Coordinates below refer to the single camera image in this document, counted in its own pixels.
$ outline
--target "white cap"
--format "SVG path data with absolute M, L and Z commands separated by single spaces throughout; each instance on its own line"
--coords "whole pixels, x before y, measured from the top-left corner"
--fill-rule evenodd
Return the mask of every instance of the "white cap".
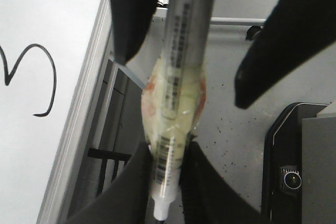
M 154 218 L 156 220 L 166 220 L 168 217 L 170 202 L 166 202 L 160 199 L 155 199 L 154 201 Z

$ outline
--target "handwritten number 3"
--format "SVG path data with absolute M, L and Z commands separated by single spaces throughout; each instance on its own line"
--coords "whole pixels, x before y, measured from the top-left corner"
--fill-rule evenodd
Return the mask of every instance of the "handwritten number 3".
M 54 86 L 53 86 L 53 93 L 51 95 L 51 99 L 50 99 L 50 103 L 49 103 L 49 107 L 47 109 L 46 112 L 41 113 L 41 114 L 34 114 L 34 116 L 38 116 L 38 117 L 43 117 L 43 116 L 47 116 L 50 112 L 51 112 L 51 108 L 53 107 L 54 104 L 54 99 L 55 99 L 55 93 L 56 93 L 56 82 L 57 82 L 57 78 L 56 78 L 56 68 L 55 68 L 55 63 L 54 60 L 52 59 L 50 53 L 48 52 L 47 49 L 45 49 L 43 46 L 39 45 L 39 44 L 31 44 L 28 47 L 26 47 L 22 53 L 20 54 L 19 58 L 17 59 L 17 61 L 15 62 L 13 69 L 11 70 L 10 73 L 8 73 L 8 64 L 7 64 L 7 59 L 5 56 L 5 53 L 2 49 L 2 47 L 0 46 L 0 55 L 2 58 L 2 62 L 4 64 L 4 70 L 5 70 L 5 84 L 6 86 L 8 86 L 10 84 L 10 81 L 12 80 L 13 76 L 15 75 L 15 72 L 17 70 L 17 67 L 19 66 L 20 62 L 22 61 L 24 55 L 26 54 L 26 52 L 34 47 L 38 47 L 40 48 L 48 57 L 50 63 L 51 63 L 51 67 L 52 67 L 52 72 L 54 75 Z

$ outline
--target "barcode label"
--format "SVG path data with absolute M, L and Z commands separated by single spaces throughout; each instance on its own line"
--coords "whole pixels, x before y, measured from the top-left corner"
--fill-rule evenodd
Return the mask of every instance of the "barcode label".
M 188 46 L 188 35 L 192 15 L 193 0 L 176 0 L 172 43 L 166 72 L 167 85 L 165 88 L 164 108 L 168 110 L 163 115 L 174 119 L 179 107 L 182 84 L 183 66 Z
M 174 142 L 174 138 L 161 136 L 157 143 L 155 181 L 159 184 L 169 184 Z

